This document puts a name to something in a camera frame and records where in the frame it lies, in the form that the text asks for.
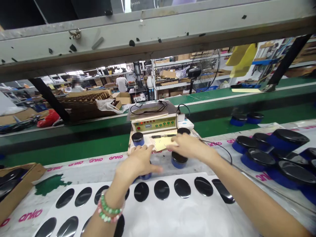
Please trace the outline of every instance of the pen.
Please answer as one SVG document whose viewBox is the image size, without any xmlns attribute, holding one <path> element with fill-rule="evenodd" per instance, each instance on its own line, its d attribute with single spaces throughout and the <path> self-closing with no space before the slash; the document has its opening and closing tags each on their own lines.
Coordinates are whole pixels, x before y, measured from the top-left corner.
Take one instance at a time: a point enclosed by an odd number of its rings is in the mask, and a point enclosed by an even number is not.
<svg viewBox="0 0 316 237">
<path fill-rule="evenodd" d="M 176 136 L 176 134 L 156 135 L 156 136 L 151 136 L 151 138 L 174 137 L 174 136 Z"/>
</svg>

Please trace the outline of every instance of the black cable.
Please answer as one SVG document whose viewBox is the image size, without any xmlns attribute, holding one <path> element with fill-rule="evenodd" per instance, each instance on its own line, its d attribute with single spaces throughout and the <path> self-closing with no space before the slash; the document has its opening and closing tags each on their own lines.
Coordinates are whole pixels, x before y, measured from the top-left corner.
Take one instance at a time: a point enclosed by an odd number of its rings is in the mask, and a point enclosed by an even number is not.
<svg viewBox="0 0 316 237">
<path fill-rule="evenodd" d="M 202 141 L 202 142 L 207 142 L 207 143 L 213 143 L 213 144 L 215 144 L 215 145 L 220 146 L 221 148 L 223 148 L 225 151 L 227 151 L 227 153 L 228 153 L 229 156 L 230 156 L 230 165 L 233 165 L 233 158 L 231 157 L 231 154 L 229 153 L 229 151 L 226 150 L 226 148 L 224 148 L 224 147 L 222 147 L 221 145 L 218 145 L 217 143 L 214 143 L 214 142 L 209 142 L 209 141 L 205 141 L 205 140 L 202 140 L 202 139 L 200 139 L 200 141 Z"/>
</svg>

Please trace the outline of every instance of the beaded bracelet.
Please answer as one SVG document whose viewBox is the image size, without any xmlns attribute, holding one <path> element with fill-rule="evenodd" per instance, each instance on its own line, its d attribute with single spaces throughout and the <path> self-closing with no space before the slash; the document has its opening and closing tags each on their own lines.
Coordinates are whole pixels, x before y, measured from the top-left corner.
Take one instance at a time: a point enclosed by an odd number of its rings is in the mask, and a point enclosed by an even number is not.
<svg viewBox="0 0 316 237">
<path fill-rule="evenodd" d="M 121 209 L 114 209 L 115 212 L 119 211 L 118 213 L 114 213 L 113 212 L 113 209 L 111 209 L 109 206 L 106 205 L 105 203 L 105 199 L 104 199 L 104 194 L 105 194 L 105 191 L 102 192 L 101 194 L 101 198 L 99 199 L 98 201 L 98 213 L 99 213 L 99 216 L 101 217 L 101 219 L 104 221 L 104 222 L 110 222 L 110 223 L 115 223 L 118 221 L 118 219 L 120 218 L 120 216 L 122 215 L 122 212 L 123 212 L 123 209 L 124 209 L 124 206 L 125 206 L 125 202 L 122 206 Z M 111 210 L 111 214 L 117 214 L 115 217 L 110 217 L 110 216 L 107 216 L 103 211 L 102 211 L 102 206 L 103 206 L 103 209 L 106 210 L 106 212 L 109 213 L 109 211 Z"/>
</svg>

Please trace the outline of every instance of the control panel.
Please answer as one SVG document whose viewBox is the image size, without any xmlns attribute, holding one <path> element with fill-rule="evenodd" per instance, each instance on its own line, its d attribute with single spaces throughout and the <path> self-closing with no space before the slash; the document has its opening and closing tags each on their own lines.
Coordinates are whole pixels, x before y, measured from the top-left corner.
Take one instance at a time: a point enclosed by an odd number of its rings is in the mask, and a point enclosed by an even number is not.
<svg viewBox="0 0 316 237">
<path fill-rule="evenodd" d="M 134 132 L 153 132 L 175 128 L 176 114 L 158 117 L 145 121 L 132 121 Z"/>
</svg>

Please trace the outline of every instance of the hand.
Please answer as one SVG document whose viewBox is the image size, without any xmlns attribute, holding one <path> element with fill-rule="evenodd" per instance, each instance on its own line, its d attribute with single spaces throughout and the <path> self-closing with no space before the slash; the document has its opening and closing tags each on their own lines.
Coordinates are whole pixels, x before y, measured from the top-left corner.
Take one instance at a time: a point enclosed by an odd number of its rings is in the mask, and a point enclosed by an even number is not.
<svg viewBox="0 0 316 237">
<path fill-rule="evenodd" d="M 138 176 L 162 172 L 161 166 L 150 164 L 150 155 L 154 145 L 133 147 L 130 156 L 118 167 L 117 173 L 134 181 Z"/>
<path fill-rule="evenodd" d="M 197 137 L 191 137 L 186 133 L 182 135 L 178 133 L 177 136 L 171 138 L 171 141 L 176 142 L 178 146 L 168 145 L 167 149 L 187 158 L 198 159 L 205 163 L 210 157 L 219 156 L 214 148 L 201 142 Z"/>
</svg>

